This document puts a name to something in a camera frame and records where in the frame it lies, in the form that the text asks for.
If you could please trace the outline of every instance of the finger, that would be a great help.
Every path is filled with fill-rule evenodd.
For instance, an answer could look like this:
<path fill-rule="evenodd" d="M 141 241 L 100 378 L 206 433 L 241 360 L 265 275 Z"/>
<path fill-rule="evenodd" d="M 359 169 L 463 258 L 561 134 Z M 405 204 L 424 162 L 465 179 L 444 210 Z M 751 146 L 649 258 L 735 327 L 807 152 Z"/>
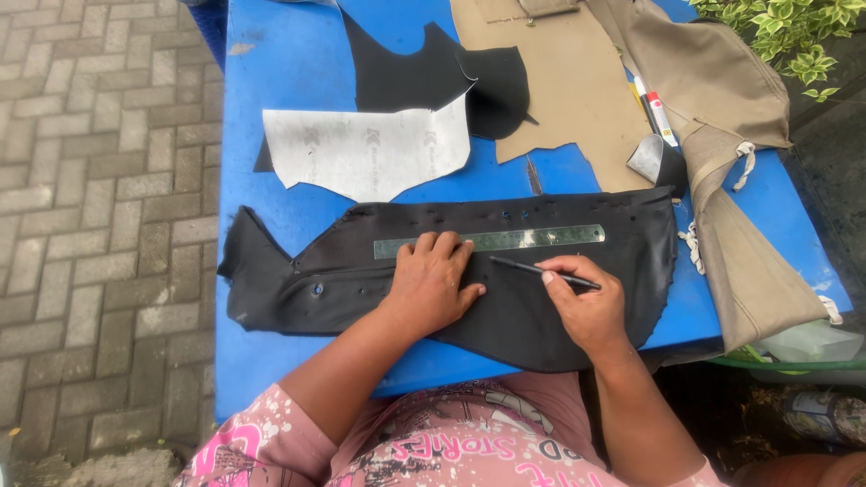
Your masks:
<path fill-rule="evenodd" d="M 455 231 L 446 231 L 436 239 L 436 245 L 433 246 L 433 253 L 442 257 L 451 257 L 451 252 L 454 248 L 460 245 L 460 236 Z"/>
<path fill-rule="evenodd" d="M 406 257 L 411 256 L 413 251 L 415 251 L 415 245 L 412 245 L 411 243 L 400 245 L 400 248 L 397 249 L 397 265 L 399 265 L 400 261 Z"/>
<path fill-rule="evenodd" d="M 567 272 L 595 282 L 608 276 L 606 272 L 601 270 L 601 268 L 586 256 L 558 256 L 535 265 L 544 270 Z"/>
<path fill-rule="evenodd" d="M 487 288 L 484 287 L 484 284 L 476 283 L 466 286 L 457 293 L 457 303 L 460 305 L 460 316 L 463 316 L 463 313 L 466 313 L 466 310 L 472 306 L 472 303 L 478 299 L 478 296 L 483 295 L 486 292 Z"/>
<path fill-rule="evenodd" d="M 564 315 L 568 308 L 578 300 L 568 282 L 565 282 L 562 276 L 552 270 L 546 270 L 541 275 L 541 281 L 544 283 L 551 301 L 553 301 L 553 306 L 556 306 L 560 315 Z"/>
<path fill-rule="evenodd" d="M 457 247 L 457 250 L 451 254 L 451 260 L 460 266 L 461 274 L 463 270 L 466 269 L 466 263 L 469 262 L 469 258 L 472 256 L 472 250 L 474 249 L 475 242 L 467 240 L 466 242 L 461 243 L 460 247 Z"/>
<path fill-rule="evenodd" d="M 427 233 L 422 233 L 418 240 L 415 242 L 415 251 L 413 254 L 426 254 L 433 250 L 433 245 L 436 244 L 436 238 L 439 237 L 439 234 L 434 231 L 428 231 Z"/>

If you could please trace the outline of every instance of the person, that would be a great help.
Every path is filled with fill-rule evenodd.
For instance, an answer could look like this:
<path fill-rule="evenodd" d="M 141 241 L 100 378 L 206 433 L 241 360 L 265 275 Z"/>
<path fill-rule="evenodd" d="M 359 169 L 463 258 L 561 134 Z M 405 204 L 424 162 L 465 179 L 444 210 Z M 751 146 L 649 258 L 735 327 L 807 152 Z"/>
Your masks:
<path fill-rule="evenodd" d="M 232 416 L 174 485 L 721 485 L 626 337 L 622 285 L 584 256 L 537 265 L 594 365 L 612 474 L 592 448 L 576 373 L 516 373 L 368 400 L 413 343 L 483 299 L 480 283 L 458 289 L 473 248 L 454 232 L 401 247 L 381 304 Z M 558 272 L 601 290 L 575 295 Z"/>

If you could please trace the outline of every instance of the white string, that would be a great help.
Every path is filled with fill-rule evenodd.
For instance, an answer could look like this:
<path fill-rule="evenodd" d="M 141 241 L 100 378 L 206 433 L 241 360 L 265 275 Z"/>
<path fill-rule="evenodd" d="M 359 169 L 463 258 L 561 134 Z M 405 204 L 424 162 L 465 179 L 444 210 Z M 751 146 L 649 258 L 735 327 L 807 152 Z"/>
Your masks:
<path fill-rule="evenodd" d="M 752 142 L 743 142 L 737 147 L 737 155 L 746 156 L 746 170 L 743 171 L 740 180 L 734 185 L 734 191 L 736 192 L 746 185 L 749 172 L 752 172 L 752 169 L 755 168 L 755 145 Z"/>
<path fill-rule="evenodd" d="M 839 314 L 839 308 L 836 307 L 836 302 L 825 295 L 819 295 L 818 299 L 820 299 L 824 304 L 824 307 L 827 308 L 827 314 L 830 315 L 830 324 L 841 325 L 842 315 Z"/>
<path fill-rule="evenodd" d="M 698 250 L 698 234 L 695 232 L 695 221 L 692 220 L 692 223 L 688 224 L 688 233 L 684 231 L 679 231 L 676 235 L 686 241 L 686 245 L 692 250 L 689 253 L 689 257 L 692 259 L 692 263 L 698 269 L 698 274 L 703 276 L 707 273 L 703 268 L 703 260 L 701 260 L 701 252 Z"/>

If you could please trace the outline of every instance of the black mesh fabric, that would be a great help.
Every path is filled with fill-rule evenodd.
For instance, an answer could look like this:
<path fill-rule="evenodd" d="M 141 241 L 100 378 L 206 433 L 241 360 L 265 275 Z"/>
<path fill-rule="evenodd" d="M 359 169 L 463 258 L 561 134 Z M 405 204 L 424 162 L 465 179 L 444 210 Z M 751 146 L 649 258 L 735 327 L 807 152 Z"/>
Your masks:
<path fill-rule="evenodd" d="M 542 373 L 590 366 L 572 343 L 538 276 L 491 263 L 490 255 L 536 263 L 581 254 L 619 278 L 626 331 L 643 345 L 667 303 L 676 258 L 670 187 L 633 192 L 545 195 L 471 203 L 355 205 L 295 259 L 242 206 L 229 228 L 218 274 L 231 282 L 228 315 L 247 330 L 334 335 L 388 294 L 396 259 L 374 259 L 373 242 L 425 231 L 461 234 L 600 224 L 605 240 L 477 251 L 462 285 L 487 294 L 456 323 L 433 334 L 509 365 Z"/>

